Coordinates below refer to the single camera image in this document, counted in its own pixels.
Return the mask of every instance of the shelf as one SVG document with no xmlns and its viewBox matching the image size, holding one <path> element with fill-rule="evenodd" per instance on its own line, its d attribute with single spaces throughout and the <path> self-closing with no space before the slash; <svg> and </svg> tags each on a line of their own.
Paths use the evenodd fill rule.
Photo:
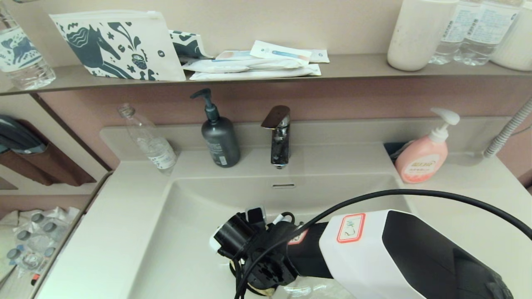
<svg viewBox="0 0 532 299">
<path fill-rule="evenodd" d="M 128 86 L 169 86 L 181 84 L 223 84 L 235 82 L 279 82 L 279 81 L 308 81 L 308 80 L 331 80 L 350 78 L 402 78 L 402 77 L 440 77 L 440 76 L 532 76 L 530 72 L 520 72 L 488 63 L 481 67 L 470 67 L 460 63 L 448 63 L 445 65 L 429 64 L 417 72 L 405 72 L 396 70 L 386 62 L 386 54 L 352 54 L 330 55 L 331 63 L 321 63 L 321 76 L 296 77 L 296 78 L 273 78 L 254 80 L 219 80 L 219 81 L 190 81 L 188 78 L 192 72 L 186 72 L 187 80 L 181 82 L 147 81 L 117 79 L 92 76 L 83 66 L 72 65 L 55 68 L 57 79 L 50 85 L 34 90 L 19 90 L 10 87 L 0 92 L 3 95 L 45 93 L 62 90 L 75 90 L 104 87 L 128 87 Z"/>
</svg>

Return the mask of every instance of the faucet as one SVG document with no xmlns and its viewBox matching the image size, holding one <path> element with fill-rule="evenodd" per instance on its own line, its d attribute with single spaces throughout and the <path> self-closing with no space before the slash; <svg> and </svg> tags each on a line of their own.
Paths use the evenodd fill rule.
<svg viewBox="0 0 532 299">
<path fill-rule="evenodd" d="M 261 127 L 272 130 L 271 133 L 271 164 L 282 169 L 290 158 L 290 108 L 275 106 L 264 119 Z"/>
</svg>

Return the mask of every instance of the bottle cap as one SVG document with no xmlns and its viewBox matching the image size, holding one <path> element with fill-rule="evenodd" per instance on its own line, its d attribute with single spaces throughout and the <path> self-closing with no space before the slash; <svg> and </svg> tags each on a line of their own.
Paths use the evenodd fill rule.
<svg viewBox="0 0 532 299">
<path fill-rule="evenodd" d="M 198 90 L 190 96 L 190 98 L 197 98 L 202 96 L 205 100 L 205 114 L 207 114 L 207 119 L 211 122 L 217 122 L 220 118 L 220 113 L 218 113 L 218 108 L 211 101 L 211 89 L 203 88 Z"/>
<path fill-rule="evenodd" d="M 45 232 L 53 232 L 54 229 L 56 229 L 56 228 L 57 228 L 57 225 L 55 223 L 49 222 L 43 227 L 43 231 L 45 231 Z"/>
<path fill-rule="evenodd" d="M 449 137 L 447 127 L 456 125 L 460 121 L 460 116 L 451 110 L 443 108 L 431 108 L 430 110 L 438 114 L 445 123 L 441 127 L 433 129 L 429 134 L 429 138 L 436 143 L 442 143 Z"/>
<path fill-rule="evenodd" d="M 122 118 L 128 118 L 135 114 L 135 108 L 131 107 L 128 103 L 122 104 L 117 110 Z"/>
<path fill-rule="evenodd" d="M 18 249 L 11 249 L 7 253 L 7 258 L 10 259 L 10 260 L 14 260 L 14 259 L 18 258 L 21 253 L 22 252 L 20 250 L 18 250 Z"/>
<path fill-rule="evenodd" d="M 27 239 L 29 239 L 31 237 L 31 233 L 29 231 L 27 231 L 27 230 L 23 230 L 23 231 L 19 232 L 19 234 L 16 237 L 19 240 L 26 241 Z"/>
<path fill-rule="evenodd" d="M 31 216 L 31 221 L 35 223 L 39 223 L 43 220 L 44 220 L 44 215 L 42 215 L 41 213 L 33 214 L 33 216 Z"/>
<path fill-rule="evenodd" d="M 50 256 L 52 256 L 54 254 L 54 251 L 55 251 L 55 247 L 48 247 L 45 251 L 44 251 L 44 256 L 49 258 Z"/>
</svg>

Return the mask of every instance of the sink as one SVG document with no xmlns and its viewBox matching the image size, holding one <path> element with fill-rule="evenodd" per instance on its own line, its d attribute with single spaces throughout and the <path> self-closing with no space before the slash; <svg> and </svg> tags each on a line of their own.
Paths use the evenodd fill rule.
<svg viewBox="0 0 532 299">
<path fill-rule="evenodd" d="M 396 177 L 386 173 L 177 179 L 168 189 L 129 298 L 233 298 L 235 279 L 228 260 L 211 250 L 209 237 L 235 213 L 264 206 L 268 221 L 285 211 L 292 212 L 296 222 L 308 221 L 349 198 L 399 187 Z M 403 196 L 387 196 L 336 214 L 385 209 L 410 212 Z M 303 290 L 332 286 L 341 291 L 335 283 L 298 278 L 289 288 L 279 287 L 273 298 L 289 298 L 290 290 L 301 289 L 298 285 Z M 246 298 L 252 297 L 260 298 L 247 292 Z"/>
</svg>

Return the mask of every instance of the red bordered label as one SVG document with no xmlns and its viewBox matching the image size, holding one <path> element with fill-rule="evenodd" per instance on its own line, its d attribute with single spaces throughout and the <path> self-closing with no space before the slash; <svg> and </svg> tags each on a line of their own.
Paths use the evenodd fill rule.
<svg viewBox="0 0 532 299">
<path fill-rule="evenodd" d="M 305 238 L 306 236 L 306 233 L 308 232 L 309 230 L 307 229 L 306 231 L 302 232 L 299 236 L 293 238 L 292 240 L 290 240 L 290 242 L 288 242 L 288 245 L 296 245 L 296 244 L 299 244 L 303 241 L 303 239 Z"/>
<path fill-rule="evenodd" d="M 342 220 L 336 240 L 339 243 L 349 243 L 360 240 L 364 230 L 365 213 L 347 215 Z"/>
</svg>

